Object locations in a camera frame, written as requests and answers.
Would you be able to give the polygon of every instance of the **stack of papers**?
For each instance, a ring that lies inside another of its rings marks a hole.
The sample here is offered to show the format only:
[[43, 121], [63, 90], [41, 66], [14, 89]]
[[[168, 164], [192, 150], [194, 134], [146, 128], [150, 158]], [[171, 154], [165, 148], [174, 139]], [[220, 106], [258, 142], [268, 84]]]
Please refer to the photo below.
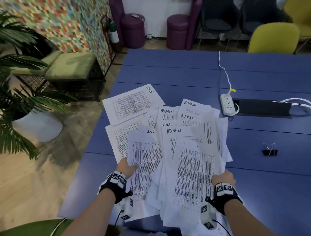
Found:
[[[179, 227], [183, 236], [227, 235], [200, 222], [200, 204], [213, 198], [211, 178], [232, 161], [226, 145], [228, 118], [210, 105], [183, 99], [164, 106], [145, 85], [103, 100], [110, 124], [106, 131], [117, 162], [128, 158], [139, 168], [127, 181], [134, 215], [128, 221], [160, 215], [163, 225]], [[217, 220], [228, 228], [224, 216]]]

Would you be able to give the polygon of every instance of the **black binder clip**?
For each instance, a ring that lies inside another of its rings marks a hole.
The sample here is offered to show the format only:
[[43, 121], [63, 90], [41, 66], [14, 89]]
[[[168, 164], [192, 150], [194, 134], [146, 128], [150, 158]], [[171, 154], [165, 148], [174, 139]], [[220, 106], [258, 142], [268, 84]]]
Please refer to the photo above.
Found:
[[275, 149], [276, 144], [272, 144], [271, 149], [267, 144], [262, 145], [265, 147], [265, 150], [262, 151], [265, 156], [277, 156], [277, 149]]

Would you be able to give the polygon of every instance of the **blue table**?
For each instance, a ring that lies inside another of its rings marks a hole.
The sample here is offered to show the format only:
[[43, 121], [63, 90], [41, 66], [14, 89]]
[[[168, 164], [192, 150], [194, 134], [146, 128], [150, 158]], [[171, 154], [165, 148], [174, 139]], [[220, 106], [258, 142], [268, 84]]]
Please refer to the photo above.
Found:
[[[233, 88], [233, 98], [311, 100], [309, 55], [221, 53]], [[228, 91], [218, 68], [218, 52], [129, 50], [111, 97], [151, 83], [168, 106], [183, 98], [220, 109], [219, 95]], [[237, 189], [255, 217], [279, 235], [311, 231], [311, 112], [291, 108], [292, 119], [234, 116], [229, 118], [227, 163]], [[58, 216], [76, 218], [96, 197], [103, 178], [116, 168], [106, 134], [105, 111], [81, 159]], [[276, 143], [279, 155], [262, 155], [262, 143]], [[116, 218], [113, 213], [111, 222]], [[166, 231], [159, 216], [136, 220], [127, 227]]]

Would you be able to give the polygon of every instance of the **fire extinguisher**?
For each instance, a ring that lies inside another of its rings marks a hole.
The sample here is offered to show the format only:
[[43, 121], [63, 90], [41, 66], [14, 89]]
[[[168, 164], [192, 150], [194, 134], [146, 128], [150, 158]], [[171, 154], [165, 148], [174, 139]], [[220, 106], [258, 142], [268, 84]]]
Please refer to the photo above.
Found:
[[122, 51], [122, 46], [119, 40], [117, 26], [110, 18], [108, 19], [108, 32], [110, 35], [112, 50], [116, 53], [120, 53]]

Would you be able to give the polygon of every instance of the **electrical outlet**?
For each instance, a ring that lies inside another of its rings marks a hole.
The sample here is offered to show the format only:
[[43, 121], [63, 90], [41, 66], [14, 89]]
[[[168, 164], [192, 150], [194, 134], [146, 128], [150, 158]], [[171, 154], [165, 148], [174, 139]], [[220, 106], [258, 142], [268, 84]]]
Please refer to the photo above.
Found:
[[224, 115], [233, 116], [235, 114], [235, 107], [231, 95], [229, 94], [220, 95], [220, 102], [222, 112], [224, 113]]

